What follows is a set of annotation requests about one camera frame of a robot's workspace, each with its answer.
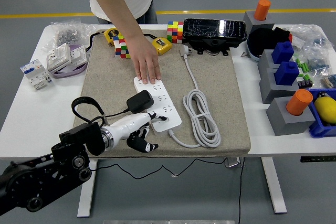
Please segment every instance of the robotic arm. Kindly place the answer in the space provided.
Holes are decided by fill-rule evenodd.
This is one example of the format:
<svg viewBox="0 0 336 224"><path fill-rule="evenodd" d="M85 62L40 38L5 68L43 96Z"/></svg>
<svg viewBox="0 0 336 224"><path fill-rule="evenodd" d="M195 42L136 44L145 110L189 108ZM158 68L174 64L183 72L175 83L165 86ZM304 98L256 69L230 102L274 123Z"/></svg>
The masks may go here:
<svg viewBox="0 0 336 224"><path fill-rule="evenodd" d="M59 135L60 143L51 154L23 163L11 162L0 175L0 216L15 207L26 207L36 212L62 197L91 177L89 156L113 149L120 140L140 152L158 148L144 139L149 121L165 120L156 114L131 114L112 125L84 123Z"/></svg>

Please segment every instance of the gray felt mat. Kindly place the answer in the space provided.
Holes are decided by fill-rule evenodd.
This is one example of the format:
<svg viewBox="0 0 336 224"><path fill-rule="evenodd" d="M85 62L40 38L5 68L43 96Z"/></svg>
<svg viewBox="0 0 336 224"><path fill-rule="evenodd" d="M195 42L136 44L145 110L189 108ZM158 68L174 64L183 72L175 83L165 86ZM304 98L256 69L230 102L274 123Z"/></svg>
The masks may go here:
<svg viewBox="0 0 336 224"><path fill-rule="evenodd" d="M143 32L157 37L166 36L165 30ZM180 57L179 46L173 44L170 51L159 57L159 64L163 84L182 119L182 127L175 131L175 136L185 144L194 145L196 141L191 120L183 106L182 98L195 87L185 62ZM146 140L149 143L157 143L158 149L146 154L140 153L129 148L124 140L100 157L236 157L248 153L250 138L231 56L223 56L221 53L217 56L207 53L198 55L192 50L188 62L198 88L207 97L211 115L219 128L222 137L220 146L189 149L178 145L169 135L155 136L153 131L150 131ZM97 100L106 114L121 112L127 108L126 100L136 94L134 77L132 60L115 58L114 48L108 46L104 35L97 35L81 95ZM78 112L89 119L99 115L94 106L86 104L79 105ZM112 124L129 113L109 118L109 123ZM83 121L76 118L74 126L81 123Z"/></svg>

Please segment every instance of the person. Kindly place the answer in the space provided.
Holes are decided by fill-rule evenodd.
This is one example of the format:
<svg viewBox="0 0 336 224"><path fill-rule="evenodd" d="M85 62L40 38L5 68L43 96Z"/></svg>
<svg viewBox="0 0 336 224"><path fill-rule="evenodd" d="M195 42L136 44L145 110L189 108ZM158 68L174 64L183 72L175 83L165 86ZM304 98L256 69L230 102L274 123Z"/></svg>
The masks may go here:
<svg viewBox="0 0 336 224"><path fill-rule="evenodd" d="M127 41L135 74L144 84L155 84L161 80L159 58L154 46L143 36L138 24L157 24L153 0L90 0L93 14L101 24L111 24L121 32Z"/></svg>

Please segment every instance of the orange peg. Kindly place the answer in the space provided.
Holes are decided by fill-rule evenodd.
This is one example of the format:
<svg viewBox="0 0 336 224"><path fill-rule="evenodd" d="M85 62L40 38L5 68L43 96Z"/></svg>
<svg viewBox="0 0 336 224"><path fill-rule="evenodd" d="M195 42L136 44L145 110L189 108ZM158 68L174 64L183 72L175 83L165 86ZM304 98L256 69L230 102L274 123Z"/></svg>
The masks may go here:
<svg viewBox="0 0 336 224"><path fill-rule="evenodd" d="M299 89L286 105L286 110L292 115L301 115L313 100L313 95L306 89Z"/></svg>
<svg viewBox="0 0 336 224"><path fill-rule="evenodd" d="M254 18L258 21L264 21L266 19L270 6L270 0L259 0L257 9L254 13Z"/></svg>

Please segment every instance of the gray floor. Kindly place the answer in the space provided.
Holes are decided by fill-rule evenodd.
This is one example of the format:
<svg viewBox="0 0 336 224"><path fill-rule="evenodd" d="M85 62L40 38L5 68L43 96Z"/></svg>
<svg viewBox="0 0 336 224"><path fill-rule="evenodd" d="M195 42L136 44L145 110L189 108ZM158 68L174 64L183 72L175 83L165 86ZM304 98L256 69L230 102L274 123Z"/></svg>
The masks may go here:
<svg viewBox="0 0 336 224"><path fill-rule="evenodd" d="M271 0L273 9L336 8L336 0ZM154 0L156 10L254 9L258 0ZM0 15L89 12L88 0L0 0ZM275 13L277 24L316 24L336 44L336 13ZM161 24L187 17L242 19L243 14L159 15ZM0 19L0 88L3 124L40 35L51 22L69 18ZM81 18L96 24L94 17ZM275 215L260 158L246 159L243 173L241 223L336 223L334 163L300 163L299 157L277 157L278 172L288 213ZM175 173L192 159L113 159L100 165L120 164L134 176L145 175L164 164ZM0 171L8 162L0 161ZM180 177L160 171L135 180L118 168L97 174L91 217L78 219L80 188L37 213L16 208L0 223L102 223L104 220L235 220L238 223L240 169L195 162Z"/></svg>

